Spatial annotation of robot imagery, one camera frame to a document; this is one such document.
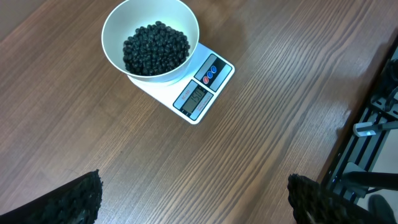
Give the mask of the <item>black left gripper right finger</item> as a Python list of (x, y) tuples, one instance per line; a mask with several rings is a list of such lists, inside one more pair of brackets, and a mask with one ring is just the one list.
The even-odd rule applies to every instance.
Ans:
[(372, 224), (394, 223), (395, 216), (386, 202), (376, 201), (370, 211), (328, 191), (303, 175), (288, 178), (288, 201), (297, 223)]

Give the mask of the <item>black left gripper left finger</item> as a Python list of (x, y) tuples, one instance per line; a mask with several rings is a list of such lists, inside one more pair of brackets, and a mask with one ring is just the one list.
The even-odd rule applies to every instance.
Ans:
[(1, 215), (1, 223), (94, 223), (101, 207), (99, 170)]

